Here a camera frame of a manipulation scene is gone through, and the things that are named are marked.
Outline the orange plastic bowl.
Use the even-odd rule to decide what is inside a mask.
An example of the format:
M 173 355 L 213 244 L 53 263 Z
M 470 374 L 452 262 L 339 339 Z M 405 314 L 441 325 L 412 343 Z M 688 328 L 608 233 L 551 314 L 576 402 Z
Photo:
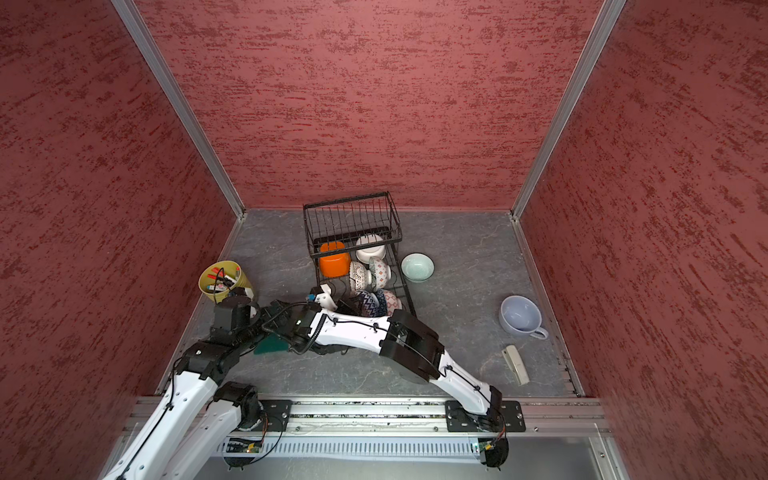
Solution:
M 320 246 L 318 266 L 324 277 L 339 278 L 349 273 L 351 257 L 345 248 L 341 241 L 326 242 Z

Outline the white red lattice bowl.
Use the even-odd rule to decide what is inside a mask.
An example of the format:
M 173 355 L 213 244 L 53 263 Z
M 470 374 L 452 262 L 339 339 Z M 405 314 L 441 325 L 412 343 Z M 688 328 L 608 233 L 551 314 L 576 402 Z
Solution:
M 372 274 L 368 267 L 361 262 L 352 261 L 349 265 L 348 282 L 353 296 L 372 288 Z

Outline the blue patterned bowl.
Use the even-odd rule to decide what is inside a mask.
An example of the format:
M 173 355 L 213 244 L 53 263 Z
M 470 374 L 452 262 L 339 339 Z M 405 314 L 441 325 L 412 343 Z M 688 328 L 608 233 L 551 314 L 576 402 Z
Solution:
M 380 292 L 362 291 L 356 300 L 363 317 L 378 318 L 388 315 L 386 298 Z

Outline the white ceramic bowl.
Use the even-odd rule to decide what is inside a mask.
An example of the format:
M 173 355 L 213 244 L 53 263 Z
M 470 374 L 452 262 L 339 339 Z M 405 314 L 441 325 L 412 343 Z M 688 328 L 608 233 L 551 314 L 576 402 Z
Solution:
M 372 259 L 383 260 L 386 256 L 386 246 L 383 241 L 380 235 L 374 233 L 359 237 L 355 242 L 357 260 L 365 265 L 368 265 Z

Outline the black wire dish rack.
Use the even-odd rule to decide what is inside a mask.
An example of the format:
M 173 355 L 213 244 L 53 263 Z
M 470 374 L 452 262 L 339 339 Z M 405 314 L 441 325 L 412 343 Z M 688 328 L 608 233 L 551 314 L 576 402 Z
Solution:
M 393 278 L 387 288 L 403 302 L 404 308 L 412 315 L 416 313 L 407 280 L 401 271 L 401 256 L 398 247 L 402 241 L 399 215 L 388 192 L 327 200 L 303 206 L 303 220 L 306 242 L 315 269 L 316 282 L 329 283 L 351 297 L 348 275 L 339 278 L 324 277 L 318 266 L 321 256 L 319 248 L 323 243 L 341 241 L 352 261 L 355 256 L 355 242 L 363 235 L 380 235 L 386 246 L 384 261 L 391 267 Z

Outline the red orange patterned bowl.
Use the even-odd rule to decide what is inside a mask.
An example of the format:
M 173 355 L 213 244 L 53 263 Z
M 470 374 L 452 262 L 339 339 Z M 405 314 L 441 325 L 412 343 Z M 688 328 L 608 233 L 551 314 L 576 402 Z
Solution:
M 383 290 L 382 293 L 385 299 L 388 316 L 393 315 L 396 310 L 403 308 L 402 301 L 393 291 Z

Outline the pale mint green bowl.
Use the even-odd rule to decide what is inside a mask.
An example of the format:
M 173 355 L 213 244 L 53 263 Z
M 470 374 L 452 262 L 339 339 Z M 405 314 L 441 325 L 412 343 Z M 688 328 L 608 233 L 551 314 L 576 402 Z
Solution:
M 423 253 L 410 253 L 401 261 L 401 271 L 405 278 L 414 283 L 429 280 L 435 272 L 433 260 Z

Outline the grey green patterned bowl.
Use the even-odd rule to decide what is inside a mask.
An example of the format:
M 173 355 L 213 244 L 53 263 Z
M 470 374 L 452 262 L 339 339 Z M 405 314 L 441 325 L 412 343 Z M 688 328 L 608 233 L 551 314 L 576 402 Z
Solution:
M 369 270 L 373 277 L 373 289 L 385 289 L 392 278 L 391 267 L 381 258 L 372 258 L 369 261 Z

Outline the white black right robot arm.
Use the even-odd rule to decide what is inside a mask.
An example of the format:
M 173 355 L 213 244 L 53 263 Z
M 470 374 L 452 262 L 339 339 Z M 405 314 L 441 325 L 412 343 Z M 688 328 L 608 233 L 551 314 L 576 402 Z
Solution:
M 274 302 L 258 318 L 260 327 L 298 355 L 359 349 L 377 354 L 417 381 L 430 383 L 452 399 L 481 431 L 506 432 L 500 391 L 461 367 L 439 335 L 405 310 L 391 316 L 338 313 L 317 303 Z

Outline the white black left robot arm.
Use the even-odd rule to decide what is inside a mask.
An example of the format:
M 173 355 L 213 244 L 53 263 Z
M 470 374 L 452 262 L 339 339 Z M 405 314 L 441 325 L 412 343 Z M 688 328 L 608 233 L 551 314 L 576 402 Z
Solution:
M 226 377 L 291 308 L 280 301 L 260 308 L 245 295 L 216 304 L 210 334 L 174 364 L 156 409 L 105 477 L 192 479 L 235 431 L 254 432 L 262 447 L 281 418 L 265 409 L 254 386 Z

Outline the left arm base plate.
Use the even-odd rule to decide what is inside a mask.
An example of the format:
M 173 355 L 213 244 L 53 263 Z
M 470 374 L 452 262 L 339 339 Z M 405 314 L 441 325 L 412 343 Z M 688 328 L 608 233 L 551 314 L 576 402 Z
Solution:
M 259 400 L 254 431 L 284 432 L 291 416 L 291 400 Z

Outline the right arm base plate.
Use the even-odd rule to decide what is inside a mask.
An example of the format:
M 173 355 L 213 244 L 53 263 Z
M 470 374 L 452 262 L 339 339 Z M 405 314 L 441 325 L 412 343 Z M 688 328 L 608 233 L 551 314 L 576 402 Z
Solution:
M 522 406 L 518 401 L 503 400 L 498 408 L 491 408 L 484 415 L 468 413 L 458 401 L 444 404 L 449 432 L 522 433 L 526 431 Z

